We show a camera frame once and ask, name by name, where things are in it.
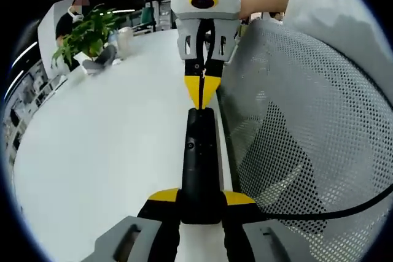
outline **white desk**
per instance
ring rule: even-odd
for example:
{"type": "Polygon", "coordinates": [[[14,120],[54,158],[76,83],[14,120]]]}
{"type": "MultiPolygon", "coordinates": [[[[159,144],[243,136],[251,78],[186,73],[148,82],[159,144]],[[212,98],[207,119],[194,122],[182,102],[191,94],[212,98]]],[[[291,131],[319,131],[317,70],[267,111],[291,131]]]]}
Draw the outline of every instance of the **white desk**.
{"type": "MultiPolygon", "coordinates": [[[[15,188],[28,227],[53,261],[80,261],[152,193],[181,185],[193,104],[176,39],[177,31],[134,38],[131,57],[61,87],[34,114],[17,153],[15,188]]],[[[219,113],[217,98],[211,107],[219,113]]],[[[182,225],[176,261],[226,261],[220,225],[182,225]]]]}

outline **potted plant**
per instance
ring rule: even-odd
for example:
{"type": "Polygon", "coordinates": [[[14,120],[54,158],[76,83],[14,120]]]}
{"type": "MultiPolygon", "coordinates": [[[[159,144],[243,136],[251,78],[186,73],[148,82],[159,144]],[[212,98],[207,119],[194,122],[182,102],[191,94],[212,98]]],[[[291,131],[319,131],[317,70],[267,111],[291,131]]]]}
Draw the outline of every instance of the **potted plant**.
{"type": "Polygon", "coordinates": [[[65,61],[72,64],[72,58],[80,52],[91,59],[101,53],[110,33],[119,27],[125,17],[112,13],[115,9],[106,10],[100,6],[101,4],[94,7],[71,34],[64,36],[63,44],[53,54],[52,60],[57,62],[62,56],[65,61]]]}

